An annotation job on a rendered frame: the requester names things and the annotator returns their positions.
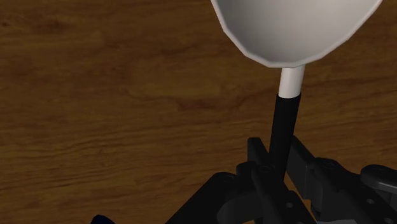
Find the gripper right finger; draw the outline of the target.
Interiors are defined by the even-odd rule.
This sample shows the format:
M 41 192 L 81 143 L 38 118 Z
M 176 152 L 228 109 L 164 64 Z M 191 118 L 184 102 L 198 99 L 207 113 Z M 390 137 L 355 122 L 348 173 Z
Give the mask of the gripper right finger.
M 336 160 L 315 157 L 293 137 L 286 169 L 318 222 L 397 224 L 397 170 L 370 164 L 359 174 Z

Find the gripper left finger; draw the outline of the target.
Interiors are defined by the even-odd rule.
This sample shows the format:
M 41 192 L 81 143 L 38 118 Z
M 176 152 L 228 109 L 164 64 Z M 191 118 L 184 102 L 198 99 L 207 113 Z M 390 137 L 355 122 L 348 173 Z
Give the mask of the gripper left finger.
M 247 161 L 234 174 L 213 174 L 166 224 L 316 224 L 276 173 L 262 141 L 247 140 Z

